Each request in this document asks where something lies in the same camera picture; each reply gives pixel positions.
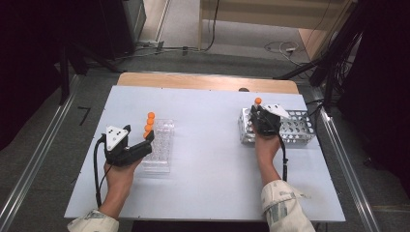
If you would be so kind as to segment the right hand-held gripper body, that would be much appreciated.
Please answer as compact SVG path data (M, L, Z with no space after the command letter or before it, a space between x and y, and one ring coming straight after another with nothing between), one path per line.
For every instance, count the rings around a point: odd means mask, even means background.
M250 115L250 121L253 125L253 130L260 135L270 136L278 135L280 129L280 120L282 118L289 119L289 113L279 104L264 104L264 112L259 112L257 109L257 117Z

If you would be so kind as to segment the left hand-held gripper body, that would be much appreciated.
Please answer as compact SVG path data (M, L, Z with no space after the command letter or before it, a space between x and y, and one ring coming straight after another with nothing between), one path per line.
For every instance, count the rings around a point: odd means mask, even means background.
M104 154L108 164L118 167L131 165L130 148L129 135L126 135L123 128L106 128Z

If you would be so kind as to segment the clear plastic tube rack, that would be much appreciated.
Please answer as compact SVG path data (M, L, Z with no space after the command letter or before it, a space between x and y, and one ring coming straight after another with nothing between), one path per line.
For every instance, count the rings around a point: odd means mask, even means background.
M146 173L169 173L173 146L174 122L171 119L156 119L153 125L155 139L152 153L142 161Z

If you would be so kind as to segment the perforated metal tube rack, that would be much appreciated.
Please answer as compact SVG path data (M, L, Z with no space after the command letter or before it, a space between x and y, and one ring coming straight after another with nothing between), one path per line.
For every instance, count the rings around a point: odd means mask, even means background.
M315 136L312 122L304 110L288 110L288 118L280 118L279 134L285 144L308 144ZM240 141L244 144L254 142L254 133L250 126L250 109L243 108L238 126Z

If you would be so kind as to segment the person's right hand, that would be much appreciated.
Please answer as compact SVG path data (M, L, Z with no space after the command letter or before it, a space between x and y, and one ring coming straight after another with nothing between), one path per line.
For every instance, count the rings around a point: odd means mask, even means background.
M255 154L262 164L273 163L278 149L280 148L279 137L277 135L264 136L255 134Z

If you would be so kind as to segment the person's left hand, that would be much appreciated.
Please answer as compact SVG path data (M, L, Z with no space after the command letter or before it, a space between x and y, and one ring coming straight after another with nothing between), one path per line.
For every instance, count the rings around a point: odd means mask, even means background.
M103 168L106 173L107 195L127 198L131 191L134 171L140 163L140 159L131 165L122 167L111 166L105 163Z

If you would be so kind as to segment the wooden table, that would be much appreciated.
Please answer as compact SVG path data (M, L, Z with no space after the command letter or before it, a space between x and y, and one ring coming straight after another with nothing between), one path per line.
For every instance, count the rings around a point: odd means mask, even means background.
M221 91L247 89L253 93L299 93L296 83L291 80L253 79L210 74L124 72L119 76L117 84L120 86Z

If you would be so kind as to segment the black metal stand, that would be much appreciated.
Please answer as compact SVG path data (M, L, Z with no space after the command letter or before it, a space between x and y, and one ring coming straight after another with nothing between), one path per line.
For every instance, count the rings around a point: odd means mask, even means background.
M60 76L61 76L61 100L62 105L69 97L71 87L69 83L69 65L72 65L74 71L77 74L86 75L89 67L84 58L88 57L96 61L101 66L107 68L113 73L124 73L125 70L120 70L114 65L110 64L104 58L97 53L93 52L90 48L83 44L76 42L63 42L59 46L59 59L60 59Z

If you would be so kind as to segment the light wooden desk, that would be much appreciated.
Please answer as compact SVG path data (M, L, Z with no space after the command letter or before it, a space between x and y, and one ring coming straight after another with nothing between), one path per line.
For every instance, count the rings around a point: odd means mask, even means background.
M358 0L200 0L197 47L202 21L218 8L222 21L298 28L310 59L318 58L356 8Z

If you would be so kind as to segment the dark cabinet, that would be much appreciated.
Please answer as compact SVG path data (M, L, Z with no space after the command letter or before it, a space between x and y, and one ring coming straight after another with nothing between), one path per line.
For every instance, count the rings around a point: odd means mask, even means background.
M134 53L146 21L143 0L99 0L112 58Z

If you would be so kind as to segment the black curtain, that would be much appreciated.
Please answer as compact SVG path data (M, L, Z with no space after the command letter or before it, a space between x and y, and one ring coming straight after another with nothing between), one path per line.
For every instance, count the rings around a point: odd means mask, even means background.
M359 0L363 36L337 103L410 197L410 0Z
M92 0L0 0L0 151L56 90L59 46L80 43Z

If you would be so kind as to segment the aluminium floor rail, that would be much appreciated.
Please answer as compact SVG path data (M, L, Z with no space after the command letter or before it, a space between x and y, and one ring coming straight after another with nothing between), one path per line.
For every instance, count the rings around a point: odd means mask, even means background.
M81 82L82 77L75 74L69 85L72 91L69 93L66 101L58 106L31 159L29 159L24 171L7 197L6 202L0 212L0 232L7 232L9 230L18 209L20 208L25 196L27 195L27 192L29 191L29 188L31 187L38 171L40 170L40 167L44 162L56 134L60 130L61 125L73 104L73 100L77 94L78 87Z
M324 124L328 136L330 137L341 171L344 175L347 186L349 187L354 204L366 232L381 232L378 221L367 200L360 180L350 162L350 159L347 156L343 143L337 132L333 117L329 116L325 109L321 109L320 118Z

